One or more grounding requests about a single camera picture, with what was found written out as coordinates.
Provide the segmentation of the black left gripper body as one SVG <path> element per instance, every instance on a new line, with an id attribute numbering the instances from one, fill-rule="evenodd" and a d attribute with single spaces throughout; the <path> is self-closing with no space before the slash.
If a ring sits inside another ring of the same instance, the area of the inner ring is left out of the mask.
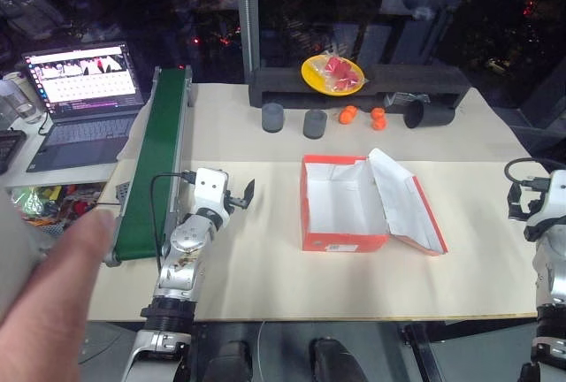
<path id="1" fill-rule="evenodd" d="M 224 195 L 224 209 L 226 212 L 234 212 L 235 208 L 247 209 L 247 201 L 244 198 L 232 197 L 231 191 L 226 190 Z"/>

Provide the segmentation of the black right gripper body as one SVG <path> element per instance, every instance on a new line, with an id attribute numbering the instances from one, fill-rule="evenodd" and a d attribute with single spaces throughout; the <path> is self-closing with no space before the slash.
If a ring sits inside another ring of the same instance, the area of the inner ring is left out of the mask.
<path id="1" fill-rule="evenodd" d="M 525 211 L 521 204 L 522 188 L 519 183 L 513 182 L 508 192 L 508 218 L 517 221 L 526 221 L 539 211 L 539 201 L 531 200 L 527 204 L 528 210 Z"/>

